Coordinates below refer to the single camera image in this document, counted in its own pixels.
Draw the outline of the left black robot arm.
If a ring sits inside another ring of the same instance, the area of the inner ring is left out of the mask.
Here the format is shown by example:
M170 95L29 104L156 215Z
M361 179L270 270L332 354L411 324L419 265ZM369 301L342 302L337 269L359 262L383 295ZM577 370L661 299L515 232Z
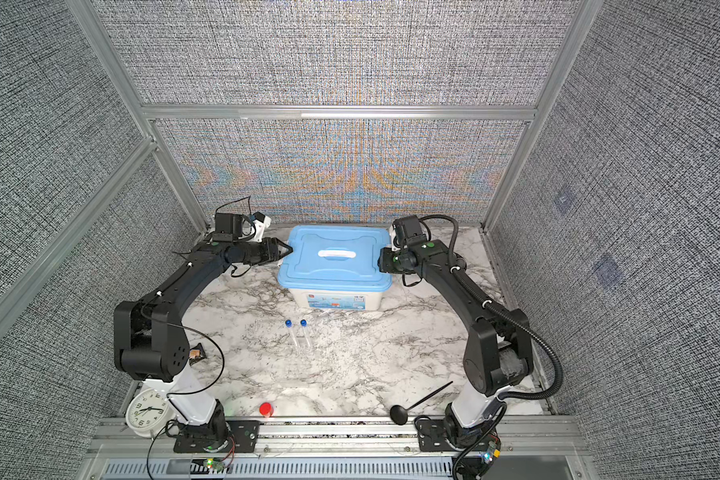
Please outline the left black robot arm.
M159 393L174 420L163 427L177 441L201 451L230 447L221 401L201 386L190 366L189 332L183 317L206 286L236 264L249 267L276 263L293 248L276 237L261 241L222 241L211 234L186 255L167 280L135 301L115 307L114 364L117 370Z

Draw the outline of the blue plastic bin lid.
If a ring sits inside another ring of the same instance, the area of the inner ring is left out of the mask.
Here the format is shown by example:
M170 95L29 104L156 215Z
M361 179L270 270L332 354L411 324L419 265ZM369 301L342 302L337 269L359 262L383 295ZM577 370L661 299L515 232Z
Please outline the blue plastic bin lid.
M280 265L278 281L290 289L384 292L392 277L378 262L389 244L383 228L296 226L288 237L292 252Z

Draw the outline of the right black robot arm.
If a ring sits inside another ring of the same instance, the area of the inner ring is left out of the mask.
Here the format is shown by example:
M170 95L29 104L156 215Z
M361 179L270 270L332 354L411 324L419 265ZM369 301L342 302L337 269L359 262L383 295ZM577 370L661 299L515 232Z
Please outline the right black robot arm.
M445 410L444 429L452 446L463 449L487 429L494 396L520 384L534 371L530 336L508 318L529 325L525 314L509 311L467 274L466 261L440 240L381 250L384 273L417 275L435 288L467 331L462 365L467 383Z

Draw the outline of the white plastic storage bin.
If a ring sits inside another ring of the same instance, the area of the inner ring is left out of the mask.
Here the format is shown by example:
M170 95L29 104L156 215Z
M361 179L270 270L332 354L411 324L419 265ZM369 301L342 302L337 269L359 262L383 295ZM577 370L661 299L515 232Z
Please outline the white plastic storage bin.
M383 292L349 292L290 289L300 308L376 311L380 308Z

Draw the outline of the blue capped test tube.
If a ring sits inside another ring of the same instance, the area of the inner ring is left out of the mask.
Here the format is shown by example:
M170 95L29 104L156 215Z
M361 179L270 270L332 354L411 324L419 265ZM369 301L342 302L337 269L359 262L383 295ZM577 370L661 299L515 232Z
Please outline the blue capped test tube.
M308 322L306 319L302 319L300 321L300 327L301 327L300 331L301 331L302 337L304 339L304 345L307 349L311 349L312 342L311 342L311 338L310 338L309 325L308 325Z
M288 319L288 320L285 321L285 326L286 326L286 328L287 328L287 330L288 330L288 333L289 333L289 335L290 335L290 338L291 338L291 341L292 341L292 343L293 343L293 345L294 345L294 348L295 348L296 350L298 350L298 349L300 348L300 346L299 346L298 337L297 337L297 335L296 335L296 333L295 333L295 330L294 330L294 324L293 324L293 322L292 322L290 319Z

